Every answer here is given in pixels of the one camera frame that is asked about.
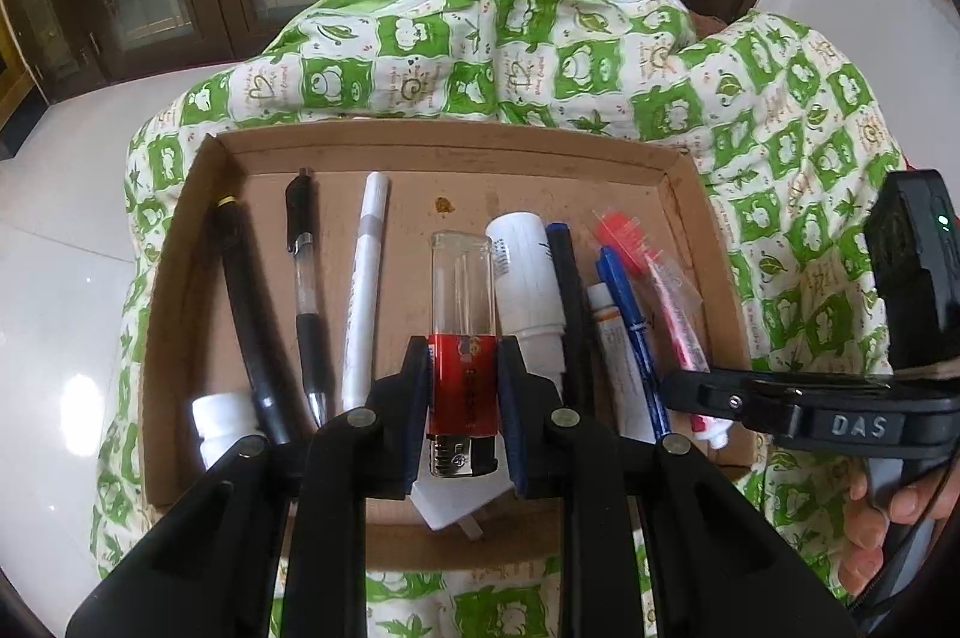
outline white pen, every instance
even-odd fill
[[[343,411],[362,406],[370,393],[383,216],[387,208],[389,184],[390,179],[382,172],[371,172],[363,192],[347,305],[344,377],[340,392]]]

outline blue pen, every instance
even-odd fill
[[[650,355],[650,348],[644,334],[647,321],[643,317],[643,313],[640,312],[640,305],[637,304],[637,298],[631,288],[630,278],[627,278],[627,271],[623,268],[623,263],[616,251],[611,248],[601,248],[600,259],[597,260],[596,267],[597,275],[600,275],[600,280],[606,283],[610,295],[613,297],[613,302],[620,310],[623,323],[627,326],[627,336],[630,338],[630,345],[634,349],[637,367],[640,368],[643,394],[650,411],[650,424],[653,427],[656,439],[660,440],[661,437],[668,435],[670,432],[670,417],[667,415],[664,403],[659,398],[659,391],[656,389],[654,360]]]

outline white tile floor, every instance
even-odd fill
[[[56,104],[0,161],[0,567],[55,635],[99,580],[88,551],[96,451],[133,279],[127,145],[223,68]]]

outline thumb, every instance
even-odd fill
[[[912,525],[920,518],[923,509],[928,505],[933,493],[937,491],[940,480],[944,476],[944,468],[938,468],[923,478],[899,490],[890,501],[890,521],[899,525]],[[930,519],[945,519],[953,511],[957,499],[960,498],[960,468],[954,467],[949,475],[947,485],[937,498],[937,502],[930,511]]]

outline red lighter label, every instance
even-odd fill
[[[431,334],[429,435],[496,435],[496,336]]]

